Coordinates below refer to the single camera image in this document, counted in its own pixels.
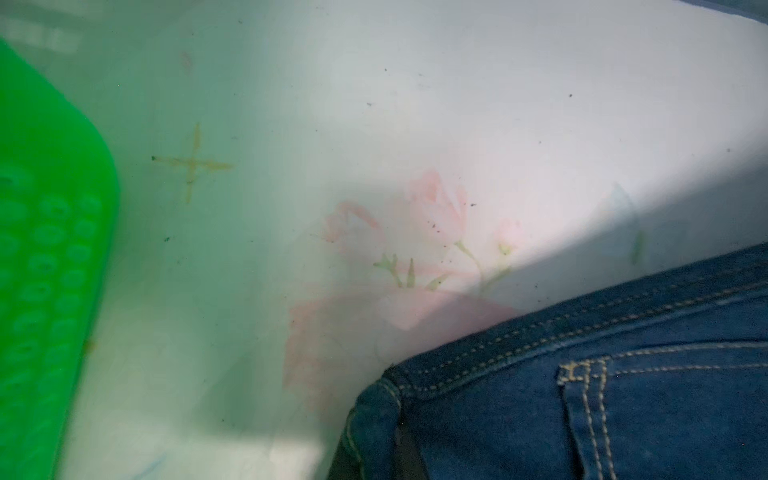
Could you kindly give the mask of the dark navy skirt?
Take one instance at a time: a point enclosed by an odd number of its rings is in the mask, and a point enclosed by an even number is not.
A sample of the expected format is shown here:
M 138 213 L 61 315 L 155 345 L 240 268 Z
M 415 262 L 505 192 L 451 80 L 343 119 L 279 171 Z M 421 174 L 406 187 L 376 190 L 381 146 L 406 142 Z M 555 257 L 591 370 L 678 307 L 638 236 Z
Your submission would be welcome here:
M 332 479 L 763 479 L 767 248 L 565 301 L 388 368 Z

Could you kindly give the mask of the green plastic basket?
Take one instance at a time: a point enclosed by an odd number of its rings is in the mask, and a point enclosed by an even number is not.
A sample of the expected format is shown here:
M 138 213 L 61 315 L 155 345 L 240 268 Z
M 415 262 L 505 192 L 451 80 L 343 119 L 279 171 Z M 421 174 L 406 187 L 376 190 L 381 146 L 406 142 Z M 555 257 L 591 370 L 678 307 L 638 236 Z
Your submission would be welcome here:
M 1 48 L 1 475 L 50 479 L 112 241 L 119 188 L 88 118 Z

